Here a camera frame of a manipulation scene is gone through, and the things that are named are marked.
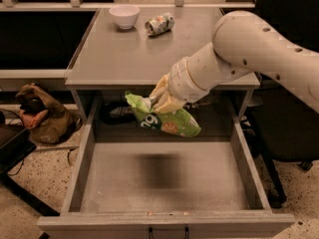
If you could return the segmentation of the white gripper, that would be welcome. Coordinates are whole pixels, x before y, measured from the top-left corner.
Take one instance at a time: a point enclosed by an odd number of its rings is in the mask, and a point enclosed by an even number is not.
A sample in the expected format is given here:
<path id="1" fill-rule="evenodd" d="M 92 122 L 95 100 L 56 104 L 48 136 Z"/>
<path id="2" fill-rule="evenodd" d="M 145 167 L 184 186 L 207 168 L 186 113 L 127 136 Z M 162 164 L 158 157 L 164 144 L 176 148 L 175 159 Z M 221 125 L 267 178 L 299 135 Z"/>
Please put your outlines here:
<path id="1" fill-rule="evenodd" d="M 188 57 L 175 63 L 168 75 L 161 77 L 150 98 L 156 101 L 153 110 L 157 114 L 172 113 L 181 109 L 185 102 L 195 103 L 208 94 L 191 78 Z"/>

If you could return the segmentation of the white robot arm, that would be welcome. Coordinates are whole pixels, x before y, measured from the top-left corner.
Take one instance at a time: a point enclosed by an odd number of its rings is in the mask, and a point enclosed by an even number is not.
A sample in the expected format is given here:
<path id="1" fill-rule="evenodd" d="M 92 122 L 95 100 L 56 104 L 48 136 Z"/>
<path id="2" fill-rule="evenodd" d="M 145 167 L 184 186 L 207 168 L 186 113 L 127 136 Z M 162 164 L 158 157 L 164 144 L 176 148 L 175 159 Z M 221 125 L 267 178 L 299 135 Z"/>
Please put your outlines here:
<path id="1" fill-rule="evenodd" d="M 212 41 L 176 62 L 150 94 L 156 113 L 195 103 L 216 86 L 258 72 L 319 112 L 319 54 L 291 43 L 260 17 L 222 16 Z"/>

